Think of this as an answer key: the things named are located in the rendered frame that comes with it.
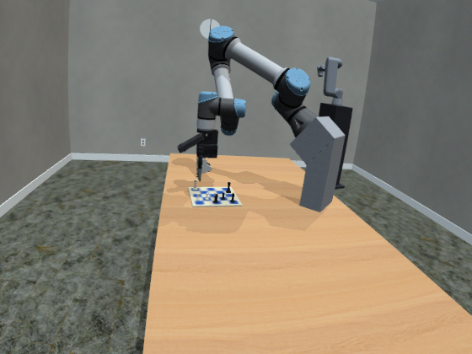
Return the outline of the blue and white chessboard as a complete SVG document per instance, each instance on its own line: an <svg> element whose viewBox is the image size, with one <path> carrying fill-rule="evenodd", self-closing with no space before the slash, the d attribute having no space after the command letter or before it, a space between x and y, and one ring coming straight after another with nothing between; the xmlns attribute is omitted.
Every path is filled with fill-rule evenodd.
<svg viewBox="0 0 472 354"><path fill-rule="evenodd" d="M230 187L231 193L226 193L228 187L196 187L198 190L192 190L193 187L188 187L190 193L190 199L193 207L242 207L242 203L240 202L239 198L236 196L235 192L233 191L232 187ZM214 193L217 193L217 201L218 203L214 203ZM196 200L197 193L199 193L200 200ZM209 200L205 200L206 193L208 193ZM221 200L223 197L225 200ZM234 193L234 200L235 202L230 202L232 200L232 194Z"/></svg>

